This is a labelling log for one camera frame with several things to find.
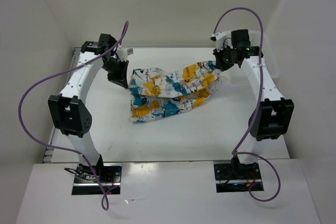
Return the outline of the patterned white teal yellow shorts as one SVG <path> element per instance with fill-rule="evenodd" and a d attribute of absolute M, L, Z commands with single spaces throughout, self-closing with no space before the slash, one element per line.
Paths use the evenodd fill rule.
<path fill-rule="evenodd" d="M 152 122 L 203 105 L 218 90 L 220 73 L 212 60 L 173 72 L 134 69 L 129 83 L 131 122 Z"/>

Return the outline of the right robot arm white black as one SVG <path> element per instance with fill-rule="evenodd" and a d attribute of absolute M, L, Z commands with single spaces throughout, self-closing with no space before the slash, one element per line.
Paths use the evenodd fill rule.
<path fill-rule="evenodd" d="M 229 35 L 214 32 L 211 40 L 216 48 L 216 68 L 226 71 L 238 66 L 247 77 L 257 100 L 256 108 L 248 120 L 247 146 L 239 142 L 233 150 L 230 172 L 235 178 L 243 178 L 257 166 L 259 156 L 266 146 L 288 131 L 294 103 L 277 89 L 262 52 L 263 40 L 254 46 L 246 29 L 232 31 Z"/>

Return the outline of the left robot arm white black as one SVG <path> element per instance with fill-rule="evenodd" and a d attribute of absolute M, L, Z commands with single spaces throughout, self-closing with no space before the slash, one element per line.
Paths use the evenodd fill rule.
<path fill-rule="evenodd" d="M 122 47 L 109 34 L 101 34 L 97 42 L 86 41 L 80 49 L 77 70 L 59 94 L 48 99 L 55 128 L 67 137 L 78 155 L 78 175 L 86 174 L 93 182 L 101 181 L 108 172 L 90 134 L 92 115 L 86 107 L 86 98 L 100 69 L 108 73 L 108 81 L 128 88 L 131 54 L 132 48 Z"/>

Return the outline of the white plastic basket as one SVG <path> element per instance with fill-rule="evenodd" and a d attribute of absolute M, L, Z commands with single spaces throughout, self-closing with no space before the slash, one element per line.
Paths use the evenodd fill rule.
<path fill-rule="evenodd" d="M 261 38 L 260 31 L 250 30 L 249 38 L 252 46 L 260 45 L 260 38 Z M 262 43 L 263 43 L 262 53 L 264 55 L 266 67 L 272 79 L 276 80 L 280 77 L 280 69 L 273 47 L 266 33 L 264 33 L 263 35 Z"/>

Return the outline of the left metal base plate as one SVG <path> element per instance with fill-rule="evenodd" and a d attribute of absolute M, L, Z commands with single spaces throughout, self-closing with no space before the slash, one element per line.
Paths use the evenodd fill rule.
<path fill-rule="evenodd" d="M 74 174 L 72 186 L 72 195 L 102 195 L 102 191 L 97 183 L 96 178 L 91 173 L 91 170 L 85 172 L 78 165 L 76 169 L 65 168 L 69 173 Z M 100 178 L 103 189 L 108 195 L 119 195 L 121 192 L 121 175 L 122 166 L 119 164 L 107 164 L 104 167 L 104 175 Z"/>

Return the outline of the metal base plate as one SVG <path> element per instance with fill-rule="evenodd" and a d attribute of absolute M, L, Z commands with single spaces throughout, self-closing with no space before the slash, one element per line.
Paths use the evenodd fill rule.
<path fill-rule="evenodd" d="M 91 170 L 85 172 L 78 165 L 76 169 L 65 168 L 69 173 L 74 174 L 72 186 L 72 195 L 102 195 L 102 191 L 97 183 L 96 178 L 91 173 Z M 108 195 L 119 195 L 121 192 L 121 175 L 122 166 L 119 164 L 107 164 L 104 167 L 104 175 L 100 178 L 103 189 Z"/>
<path fill-rule="evenodd" d="M 233 162 L 214 163 L 217 193 L 264 191 L 261 173 L 257 163 L 241 167 Z"/>

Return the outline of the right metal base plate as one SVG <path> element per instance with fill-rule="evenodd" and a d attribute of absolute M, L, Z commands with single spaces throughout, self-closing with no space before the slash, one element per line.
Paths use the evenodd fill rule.
<path fill-rule="evenodd" d="M 257 163 L 241 167 L 233 162 L 214 163 L 217 193 L 264 191 L 261 173 Z"/>

